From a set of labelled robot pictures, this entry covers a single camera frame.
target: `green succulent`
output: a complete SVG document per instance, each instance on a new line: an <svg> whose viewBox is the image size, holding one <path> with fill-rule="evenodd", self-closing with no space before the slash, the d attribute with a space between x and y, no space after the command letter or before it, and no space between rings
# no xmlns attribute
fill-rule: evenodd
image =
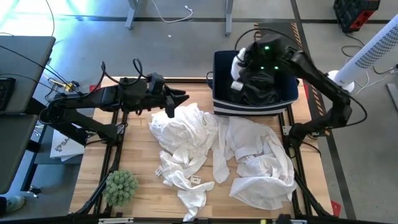
<svg viewBox="0 0 398 224"><path fill-rule="evenodd" d="M137 178L129 171L117 170L108 175L103 195L110 206L120 207L132 199L138 187Z"/></svg>

